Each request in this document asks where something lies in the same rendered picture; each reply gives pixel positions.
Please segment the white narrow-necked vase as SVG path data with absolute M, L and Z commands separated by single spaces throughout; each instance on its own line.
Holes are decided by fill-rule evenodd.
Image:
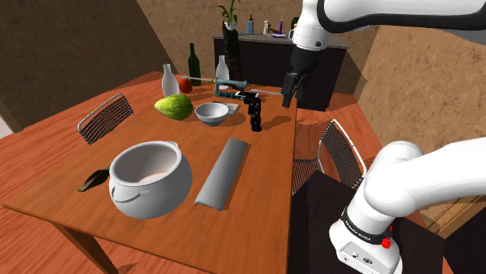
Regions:
M 162 89 L 165 97 L 179 94 L 178 81 L 171 71 L 170 64 L 163 64 L 164 74 L 162 78 Z
M 229 68 L 225 62 L 225 55 L 219 55 L 215 73 L 215 80 L 217 81 L 215 83 L 215 86 L 217 87 L 218 91 L 226 90 L 229 88 L 229 86 L 226 84 L 226 80 L 229 80 L 229 78 Z

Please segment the dark robot stand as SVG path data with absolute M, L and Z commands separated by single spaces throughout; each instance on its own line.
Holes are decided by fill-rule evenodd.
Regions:
M 339 261 L 329 239 L 355 190 L 316 171 L 291 199 L 287 274 L 360 274 Z M 393 221 L 402 274 L 442 274 L 444 239 L 407 218 Z

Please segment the teal caulking gun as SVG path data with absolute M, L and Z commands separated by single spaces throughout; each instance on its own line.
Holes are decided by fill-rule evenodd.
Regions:
M 204 81 L 204 82 L 213 83 L 215 85 L 215 87 L 213 89 L 213 95 L 215 97 L 243 100 L 246 97 L 257 97 L 260 93 L 281 96 L 281 93 L 274 93 L 274 92 L 270 92 L 270 91 L 256 90 L 256 89 L 251 89 L 249 92 L 245 92 L 245 90 L 248 88 L 248 83 L 246 81 L 242 82 L 242 81 L 221 79 L 221 78 L 203 79 L 203 78 L 196 78 L 196 77 L 191 77 L 191 76 L 182 76 L 182 78 L 183 79 L 194 79 L 194 80 L 200 80 L 200 81 Z M 223 91 L 220 88 L 221 86 L 229 86 L 232 89 L 236 90 L 236 92 Z

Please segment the green oval fruit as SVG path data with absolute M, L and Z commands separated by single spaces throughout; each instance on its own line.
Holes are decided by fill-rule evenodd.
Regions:
M 193 105 L 189 97 L 184 94 L 175 94 L 158 100 L 154 108 L 161 114 L 178 121 L 188 118 L 192 111 Z

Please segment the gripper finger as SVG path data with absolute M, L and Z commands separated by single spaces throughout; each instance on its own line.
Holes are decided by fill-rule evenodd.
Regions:
M 295 82 L 298 79 L 298 74 L 296 72 L 290 72 L 285 75 L 281 94 L 283 95 L 282 106 L 289 108 L 291 104 L 292 97 L 295 91 Z
M 295 87 L 295 97 L 297 99 L 301 99 L 301 96 L 303 94 L 303 89 L 305 87 L 305 84 L 307 82 L 307 78 L 308 76 L 306 74 L 303 74 L 300 76 L 297 84 L 296 84 L 296 87 Z

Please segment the dark green bottle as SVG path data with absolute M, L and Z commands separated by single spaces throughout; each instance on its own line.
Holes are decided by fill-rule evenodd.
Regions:
M 201 77 L 199 59 L 195 54 L 195 45 L 193 43 L 190 43 L 189 46 L 190 55 L 188 57 L 188 70 L 189 75 L 192 77 L 191 83 L 193 86 L 200 86 L 202 81 L 199 80 L 199 78 Z

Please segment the white bowl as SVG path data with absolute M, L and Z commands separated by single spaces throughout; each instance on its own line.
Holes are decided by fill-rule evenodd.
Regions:
M 205 125 L 221 124 L 229 113 L 229 108 L 221 103 L 204 103 L 195 109 L 197 118 Z

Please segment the black stacked figure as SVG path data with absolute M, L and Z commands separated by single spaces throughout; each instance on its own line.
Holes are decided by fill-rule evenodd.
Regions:
M 248 105 L 248 114 L 250 116 L 250 124 L 252 131 L 261 132 L 261 105 L 262 101 L 257 93 L 245 93 L 244 103 Z

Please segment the dark sideboard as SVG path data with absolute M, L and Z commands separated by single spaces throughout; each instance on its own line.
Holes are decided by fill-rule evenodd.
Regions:
M 293 43 L 288 38 L 276 38 L 261 33 L 238 33 L 241 60 L 240 79 L 251 84 L 281 87 L 284 77 L 293 71 L 291 55 Z M 298 99 L 302 109 L 325 111 L 329 106 L 344 55 L 348 49 L 339 37 L 331 36 L 328 45 L 313 58 L 315 68 L 311 70 Z

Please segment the wooden table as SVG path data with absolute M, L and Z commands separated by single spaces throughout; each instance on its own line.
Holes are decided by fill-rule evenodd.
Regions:
M 161 74 L 119 87 L 134 116 L 89 145 L 77 125 L 112 91 L 0 139 L 0 274 L 286 274 L 291 214 L 295 107 L 261 93 L 262 131 L 247 107 L 208 127 L 154 109 Z M 248 143 L 223 210 L 194 201 L 229 138 Z M 141 142 L 176 142 L 192 168 L 186 199 L 167 215 L 137 220 L 121 213 L 101 184 L 78 189 L 96 170 Z

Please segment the dark green leaf-shaped thing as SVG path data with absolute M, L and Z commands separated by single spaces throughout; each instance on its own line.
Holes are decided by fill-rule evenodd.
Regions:
M 109 168 L 97 170 L 92 173 L 84 182 L 84 184 L 78 189 L 79 192 L 85 192 L 86 190 L 103 184 L 109 177 Z

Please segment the grey flat tray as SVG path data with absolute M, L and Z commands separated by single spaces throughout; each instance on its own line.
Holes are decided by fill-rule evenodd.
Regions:
M 233 104 L 233 103 L 221 102 L 221 104 L 227 106 L 229 115 L 233 115 L 238 110 L 238 108 L 240 107 L 239 104 Z

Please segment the white round pot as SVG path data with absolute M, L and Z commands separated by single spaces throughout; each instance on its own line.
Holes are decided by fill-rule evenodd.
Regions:
M 127 216 L 147 220 L 180 206 L 192 186 L 192 169 L 176 142 L 150 141 L 130 147 L 109 168 L 109 195 Z

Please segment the grey half-round long block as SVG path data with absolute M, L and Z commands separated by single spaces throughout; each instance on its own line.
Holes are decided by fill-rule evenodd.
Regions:
M 248 143 L 229 138 L 198 193 L 194 205 L 223 210 Z

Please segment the plant on black stand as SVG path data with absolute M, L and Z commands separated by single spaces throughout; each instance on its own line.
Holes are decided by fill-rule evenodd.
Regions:
M 238 24 L 238 17 L 234 14 L 236 8 L 234 3 L 240 3 L 240 0 L 227 0 L 230 6 L 226 8 L 223 5 L 218 5 L 221 8 L 220 15 L 223 18 L 222 31 L 224 38 L 224 55 L 225 62 L 229 69 L 229 76 L 231 80 L 242 81 L 242 66 L 241 55 L 238 39 L 238 31 L 236 26 Z

